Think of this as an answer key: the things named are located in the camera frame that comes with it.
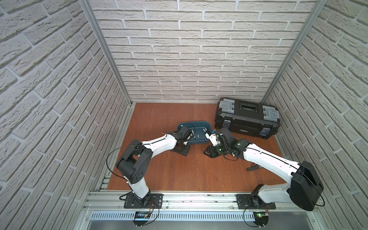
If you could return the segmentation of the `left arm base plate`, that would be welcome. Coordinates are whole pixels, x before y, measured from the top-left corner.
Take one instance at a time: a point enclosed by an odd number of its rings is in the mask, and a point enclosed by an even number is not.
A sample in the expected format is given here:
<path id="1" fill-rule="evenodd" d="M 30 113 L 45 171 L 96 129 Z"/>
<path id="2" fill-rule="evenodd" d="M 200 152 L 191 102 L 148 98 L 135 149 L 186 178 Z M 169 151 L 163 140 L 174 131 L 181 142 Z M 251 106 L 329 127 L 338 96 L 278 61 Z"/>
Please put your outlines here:
<path id="1" fill-rule="evenodd" d="M 125 209 L 161 209 L 163 204 L 163 194 L 148 193 L 143 199 L 138 198 L 134 193 L 129 192 L 119 199 L 124 200 Z"/>

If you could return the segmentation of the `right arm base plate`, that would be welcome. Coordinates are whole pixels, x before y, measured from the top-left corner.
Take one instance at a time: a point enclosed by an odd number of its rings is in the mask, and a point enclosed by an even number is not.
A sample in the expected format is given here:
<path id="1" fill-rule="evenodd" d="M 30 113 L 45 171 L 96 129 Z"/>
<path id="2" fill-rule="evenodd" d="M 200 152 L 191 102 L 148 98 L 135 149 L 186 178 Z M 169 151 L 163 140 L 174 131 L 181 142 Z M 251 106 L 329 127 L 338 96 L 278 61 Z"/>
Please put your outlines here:
<path id="1" fill-rule="evenodd" d="M 258 195 L 252 194 L 236 194 L 238 209 L 276 209 L 274 202 L 265 203 Z"/>

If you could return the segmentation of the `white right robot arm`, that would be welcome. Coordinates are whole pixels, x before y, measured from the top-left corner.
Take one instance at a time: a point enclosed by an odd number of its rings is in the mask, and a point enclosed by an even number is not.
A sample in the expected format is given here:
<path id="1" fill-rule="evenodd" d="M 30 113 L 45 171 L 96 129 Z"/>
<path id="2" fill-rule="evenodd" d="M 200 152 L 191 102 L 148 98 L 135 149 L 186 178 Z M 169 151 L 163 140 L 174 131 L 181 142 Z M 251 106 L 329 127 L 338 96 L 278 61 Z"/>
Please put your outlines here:
<path id="1" fill-rule="evenodd" d="M 318 200 L 322 199 L 324 186 L 311 163 L 287 160 L 248 140 L 237 140 L 227 128 L 206 130 L 205 136 L 212 143 L 204 151 L 206 156 L 217 158 L 232 155 L 255 163 L 284 180 L 279 185 L 259 184 L 250 195 L 250 206 L 263 209 L 271 203 L 285 202 L 312 211 L 318 205 Z"/>

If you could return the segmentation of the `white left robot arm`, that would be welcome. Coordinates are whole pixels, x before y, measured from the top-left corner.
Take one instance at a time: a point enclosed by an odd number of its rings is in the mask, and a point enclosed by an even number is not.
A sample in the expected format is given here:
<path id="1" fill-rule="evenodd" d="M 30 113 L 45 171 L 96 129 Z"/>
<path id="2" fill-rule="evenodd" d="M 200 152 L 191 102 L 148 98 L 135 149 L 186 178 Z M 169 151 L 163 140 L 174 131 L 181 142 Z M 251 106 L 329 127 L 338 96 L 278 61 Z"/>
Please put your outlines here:
<path id="1" fill-rule="evenodd" d="M 147 200 L 150 190 L 144 176 L 153 157 L 172 151 L 187 156 L 189 140 L 194 133 L 186 126 L 150 141 L 133 140 L 116 162 L 116 168 L 127 180 L 132 193 L 139 200 Z"/>

